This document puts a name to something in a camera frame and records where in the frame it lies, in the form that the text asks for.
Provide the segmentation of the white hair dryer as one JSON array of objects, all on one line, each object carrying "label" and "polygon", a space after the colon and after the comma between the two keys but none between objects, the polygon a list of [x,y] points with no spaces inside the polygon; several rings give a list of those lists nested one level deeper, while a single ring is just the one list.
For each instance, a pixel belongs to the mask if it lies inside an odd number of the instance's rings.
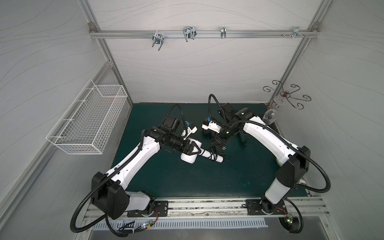
[{"label": "white hair dryer", "polygon": [[202,143],[195,139],[187,138],[186,143],[181,153],[181,160],[186,163],[193,164],[198,156],[218,163],[222,163],[224,160],[222,156],[203,149]]}]

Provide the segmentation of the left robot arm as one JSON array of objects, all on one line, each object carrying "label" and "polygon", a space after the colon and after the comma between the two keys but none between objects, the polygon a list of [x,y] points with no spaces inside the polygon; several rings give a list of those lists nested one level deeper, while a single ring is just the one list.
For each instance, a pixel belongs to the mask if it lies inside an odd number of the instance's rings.
[{"label": "left robot arm", "polygon": [[[165,115],[161,125],[141,132],[139,144],[119,164],[107,173],[98,172],[92,179],[92,189],[76,208],[70,222],[73,233],[84,232],[102,220],[119,218],[131,210],[146,211],[152,208],[152,198],[143,192],[126,192],[136,173],[162,146],[167,146],[181,153],[181,159],[191,163],[201,154],[199,144],[189,138],[193,133],[185,119],[178,120]],[[87,202],[101,210],[104,215],[84,227],[77,227],[80,211]]]}]

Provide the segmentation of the green hair dryer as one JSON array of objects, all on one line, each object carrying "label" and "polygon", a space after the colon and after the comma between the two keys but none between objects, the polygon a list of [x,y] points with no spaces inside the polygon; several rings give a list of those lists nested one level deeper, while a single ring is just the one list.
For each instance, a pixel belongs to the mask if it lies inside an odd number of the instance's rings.
[{"label": "green hair dryer", "polygon": [[245,147],[247,145],[246,133],[243,131],[240,131],[239,136],[240,136],[242,145]]}]

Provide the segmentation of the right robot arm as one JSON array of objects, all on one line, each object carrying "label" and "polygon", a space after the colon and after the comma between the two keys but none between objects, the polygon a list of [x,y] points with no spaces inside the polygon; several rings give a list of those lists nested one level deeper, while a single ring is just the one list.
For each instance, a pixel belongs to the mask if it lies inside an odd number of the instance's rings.
[{"label": "right robot arm", "polygon": [[[325,170],[311,159],[309,148],[292,144],[248,108],[237,111],[229,103],[222,105],[214,94],[210,94],[208,100],[216,102],[219,107],[218,113],[224,120],[223,123],[220,123],[212,116],[205,119],[205,130],[212,132],[212,147],[224,148],[230,137],[245,132],[266,147],[280,164],[275,179],[261,200],[258,203],[245,203],[242,205],[243,208],[250,213],[262,212],[265,215],[273,215],[276,211],[282,211],[284,217],[279,218],[281,226],[291,234],[301,233],[304,228],[303,216],[299,208],[292,204],[293,201],[288,198],[288,195],[297,187],[315,193],[328,192],[331,189],[331,180]],[[325,187],[316,189],[300,183],[310,165],[313,165],[321,173],[325,180]],[[298,214],[297,217],[280,208],[280,205],[285,202],[292,204]]]}]

